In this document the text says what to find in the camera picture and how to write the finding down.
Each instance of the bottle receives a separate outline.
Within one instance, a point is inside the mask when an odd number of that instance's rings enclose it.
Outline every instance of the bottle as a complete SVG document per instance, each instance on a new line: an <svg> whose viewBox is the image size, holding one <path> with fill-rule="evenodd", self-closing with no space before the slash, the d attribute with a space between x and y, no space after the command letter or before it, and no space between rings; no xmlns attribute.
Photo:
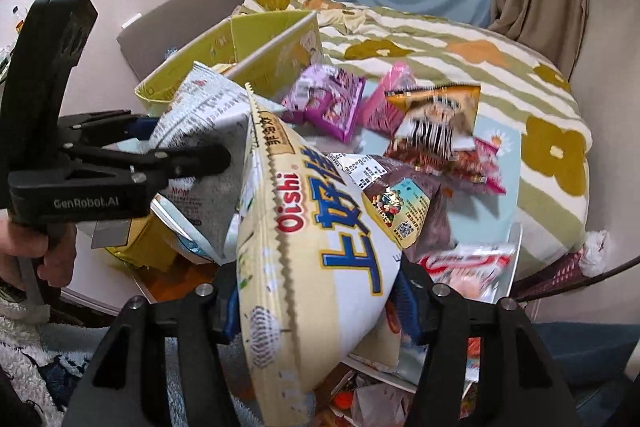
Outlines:
<svg viewBox="0 0 640 427"><path fill-rule="evenodd" d="M24 26L24 20L26 18L26 10L14 6L15 30L18 32L18 34L20 34L20 32L22 31L22 26Z"/></svg>

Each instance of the striped bedding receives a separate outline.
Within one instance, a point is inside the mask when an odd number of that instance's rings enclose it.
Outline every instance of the striped bedding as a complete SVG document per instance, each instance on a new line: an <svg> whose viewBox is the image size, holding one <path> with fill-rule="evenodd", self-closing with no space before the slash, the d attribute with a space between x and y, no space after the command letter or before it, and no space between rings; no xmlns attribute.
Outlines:
<svg viewBox="0 0 640 427"><path fill-rule="evenodd" d="M524 228L517 277L552 263L584 237L591 133L569 84L536 52L490 31L441 18L331 0L244 0L237 10L315 9L324 54L370 79L404 60L435 85L479 82L479 114L522 133L515 219Z"/></svg>

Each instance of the beige snack bag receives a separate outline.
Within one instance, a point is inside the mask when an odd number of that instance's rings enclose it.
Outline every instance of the beige snack bag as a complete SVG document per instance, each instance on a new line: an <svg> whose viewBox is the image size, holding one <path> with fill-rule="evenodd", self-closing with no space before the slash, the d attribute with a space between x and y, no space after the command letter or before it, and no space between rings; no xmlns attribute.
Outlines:
<svg viewBox="0 0 640 427"><path fill-rule="evenodd" d="M265 424L300 425L305 394L380 318L400 248L348 174L258 110L251 94L250 105L238 234L242 337Z"/></svg>

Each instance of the human hand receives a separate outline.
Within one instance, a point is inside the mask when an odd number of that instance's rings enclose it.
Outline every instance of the human hand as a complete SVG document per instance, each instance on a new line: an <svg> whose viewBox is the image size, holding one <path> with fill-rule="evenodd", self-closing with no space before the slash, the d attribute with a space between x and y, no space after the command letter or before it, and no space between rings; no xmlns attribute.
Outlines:
<svg viewBox="0 0 640 427"><path fill-rule="evenodd" d="M0 279L24 290L17 257L44 257L38 277L50 286L62 288L71 282L76 259L76 226L66 223L65 235L49 250L49 238L28 227L12 223L0 214Z"/></svg>

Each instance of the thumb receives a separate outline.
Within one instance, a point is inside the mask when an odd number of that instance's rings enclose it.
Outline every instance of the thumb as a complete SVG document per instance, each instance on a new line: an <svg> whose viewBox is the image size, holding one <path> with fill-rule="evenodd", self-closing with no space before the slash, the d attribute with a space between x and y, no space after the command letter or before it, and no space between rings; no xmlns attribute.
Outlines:
<svg viewBox="0 0 640 427"><path fill-rule="evenodd" d="M14 257L42 257L49 248L49 238L22 225L0 218L0 254Z"/></svg>

